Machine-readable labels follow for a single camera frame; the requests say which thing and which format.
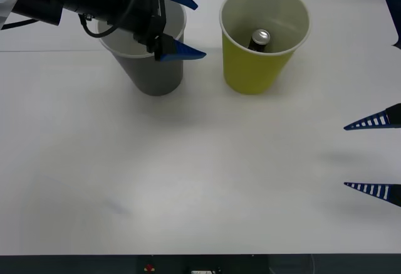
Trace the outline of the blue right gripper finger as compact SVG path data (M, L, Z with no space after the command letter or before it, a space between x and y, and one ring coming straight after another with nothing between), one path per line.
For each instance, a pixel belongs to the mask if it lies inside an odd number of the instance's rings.
M385 110L369 115L344 127L344 130L365 129L399 129L401 124L401 103L386 108Z
M401 207L400 184L365 184L357 182L344 182L343 184L369 196Z

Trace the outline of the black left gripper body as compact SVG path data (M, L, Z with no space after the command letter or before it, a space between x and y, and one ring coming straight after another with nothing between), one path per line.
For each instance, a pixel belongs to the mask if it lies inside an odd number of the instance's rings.
M117 25L124 13L126 16ZM132 33L135 41L154 52L166 25L164 0L120 0L117 13L108 19L108 24Z

